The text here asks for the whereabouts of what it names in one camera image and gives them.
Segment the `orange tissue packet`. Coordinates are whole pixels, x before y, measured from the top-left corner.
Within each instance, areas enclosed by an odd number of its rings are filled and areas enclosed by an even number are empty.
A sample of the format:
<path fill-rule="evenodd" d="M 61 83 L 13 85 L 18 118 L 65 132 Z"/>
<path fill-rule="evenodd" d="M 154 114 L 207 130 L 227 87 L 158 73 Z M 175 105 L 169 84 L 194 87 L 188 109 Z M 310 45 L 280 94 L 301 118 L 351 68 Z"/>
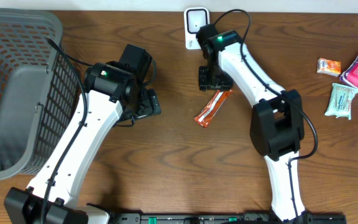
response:
<path fill-rule="evenodd" d="M 341 74 L 341 63 L 335 60 L 319 58 L 316 72 L 338 77 Z"/>

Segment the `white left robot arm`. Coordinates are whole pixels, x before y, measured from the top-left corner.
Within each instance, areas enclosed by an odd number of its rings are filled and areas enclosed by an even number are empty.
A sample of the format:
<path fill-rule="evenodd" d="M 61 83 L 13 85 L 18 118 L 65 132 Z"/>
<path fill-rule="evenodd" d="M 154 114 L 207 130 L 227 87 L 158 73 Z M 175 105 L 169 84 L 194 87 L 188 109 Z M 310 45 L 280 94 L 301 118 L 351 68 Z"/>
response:
<path fill-rule="evenodd" d="M 76 113 L 41 171 L 24 190 L 11 188 L 4 206 L 12 223 L 110 223 L 113 214 L 78 206 L 90 165 L 111 128 L 161 113 L 145 76 L 155 61 L 96 63 L 86 71 Z"/>

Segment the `green wet wipes packet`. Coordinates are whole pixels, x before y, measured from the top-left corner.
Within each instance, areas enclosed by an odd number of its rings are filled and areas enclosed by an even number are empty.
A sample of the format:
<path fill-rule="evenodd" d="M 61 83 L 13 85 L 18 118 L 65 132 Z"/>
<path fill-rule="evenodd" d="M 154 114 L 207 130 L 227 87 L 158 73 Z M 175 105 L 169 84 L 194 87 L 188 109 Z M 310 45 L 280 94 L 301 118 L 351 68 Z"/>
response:
<path fill-rule="evenodd" d="M 358 94 L 358 89 L 338 83 L 332 84 L 331 97 L 325 116 L 345 117 L 351 120 L 352 100 Z"/>

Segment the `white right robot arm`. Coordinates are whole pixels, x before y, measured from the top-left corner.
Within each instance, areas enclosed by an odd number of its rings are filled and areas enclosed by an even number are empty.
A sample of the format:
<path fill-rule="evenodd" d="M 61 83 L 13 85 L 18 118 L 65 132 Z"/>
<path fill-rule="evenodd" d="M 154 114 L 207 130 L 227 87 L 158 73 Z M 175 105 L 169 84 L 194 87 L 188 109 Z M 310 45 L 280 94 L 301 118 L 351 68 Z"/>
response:
<path fill-rule="evenodd" d="M 252 107 L 250 138 L 268 167 L 272 211 L 281 221 L 294 220 L 305 211 L 295 160 L 305 135 L 299 93 L 276 84 L 236 31 L 220 33 L 214 24 L 208 24 L 195 37 L 208 61 L 199 68 L 200 90 L 226 91 L 237 85 L 246 96 Z"/>

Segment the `red small packet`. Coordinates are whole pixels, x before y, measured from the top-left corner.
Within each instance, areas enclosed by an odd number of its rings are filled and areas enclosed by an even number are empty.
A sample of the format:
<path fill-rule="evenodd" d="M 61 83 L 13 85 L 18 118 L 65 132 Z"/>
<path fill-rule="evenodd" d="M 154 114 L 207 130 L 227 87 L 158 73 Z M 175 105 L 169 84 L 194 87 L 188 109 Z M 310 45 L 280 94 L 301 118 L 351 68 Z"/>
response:
<path fill-rule="evenodd" d="M 226 98 L 232 94 L 232 90 L 217 90 L 214 96 L 208 101 L 201 113 L 194 117 L 194 120 L 204 128 L 207 128 Z"/>

